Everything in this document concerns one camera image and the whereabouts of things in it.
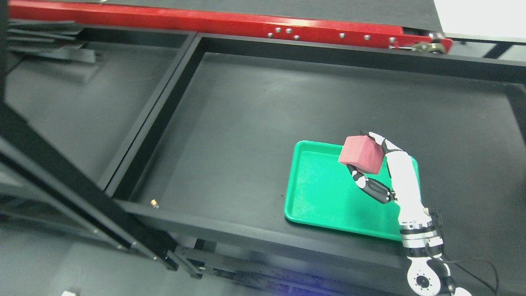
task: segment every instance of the red foam block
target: red foam block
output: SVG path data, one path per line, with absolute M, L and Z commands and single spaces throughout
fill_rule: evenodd
M 352 164 L 363 173 L 378 174 L 383 156 L 380 145 L 368 136 L 349 136 L 345 139 L 338 162 Z

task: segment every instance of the wire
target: wire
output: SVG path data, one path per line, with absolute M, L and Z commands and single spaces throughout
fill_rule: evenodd
M 428 244 L 426 244 L 426 253 L 432 260 L 435 260 L 435 261 L 438 261 L 438 262 L 441 262 L 441 263 L 455 264 L 460 269 L 465 271 L 467 274 L 469 274 L 470 276 L 474 277 L 476 280 L 478 280 L 483 285 L 488 287 L 495 294 L 495 296 L 498 295 L 498 293 L 499 293 L 499 284 L 500 284 L 499 273 L 497 272 L 497 269 L 496 269 L 495 265 L 493 265 L 493 263 L 491 263 L 489 260 L 484 259 L 482 257 L 471 257 L 471 258 L 466 258 L 466 259 L 462 259 L 462 260 L 443 260 L 443 259 L 438 259 L 438 258 L 435 258 L 433 255 L 431 255 L 431 253 L 429 252 L 429 245 Z M 469 272 L 464 267 L 459 265 L 459 263 L 468 262 L 468 261 L 474 261 L 474 260 L 484 261 L 487 264 L 489 264 L 489 266 L 491 266 L 491 268 L 493 269 L 493 274 L 495 275 L 495 288 L 493 288 L 485 280 L 479 278 L 478 276 L 474 275 L 473 273 Z

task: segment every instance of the red metal beam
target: red metal beam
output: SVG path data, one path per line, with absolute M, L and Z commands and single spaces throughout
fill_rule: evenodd
M 404 34 L 401 26 L 393 25 L 97 3 L 10 0 L 9 15 L 11 18 L 75 20 L 84 24 L 271 36 L 285 40 L 294 40 L 297 36 L 296 39 L 301 41 L 379 48 L 431 41 L 428 36 Z M 443 39 L 442 44 L 449 51 L 452 40 Z

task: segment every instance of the robotic hand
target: robotic hand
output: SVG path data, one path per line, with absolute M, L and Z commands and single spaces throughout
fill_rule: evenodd
M 471 296 L 466 289 L 456 287 L 448 265 L 441 262 L 442 237 L 433 225 L 429 210 L 420 201 L 420 188 L 409 154 L 381 135 L 371 132 L 362 132 L 362 135 L 369 136 L 382 147 L 393 190 L 366 177 L 353 165 L 348 164 L 347 167 L 356 185 L 365 193 L 381 203 L 394 201 L 400 206 L 398 223 L 402 244 L 407 258 L 411 260 L 407 272 L 411 289 L 421 296 Z

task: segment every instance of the green tray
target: green tray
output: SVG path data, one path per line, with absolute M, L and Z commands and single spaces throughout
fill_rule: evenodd
M 401 241 L 394 202 L 381 204 L 361 191 L 338 162 L 342 146 L 300 141 L 294 148 L 285 217 L 293 222 Z M 418 163 L 413 158 L 418 178 Z M 378 175 L 391 188 L 386 160 Z

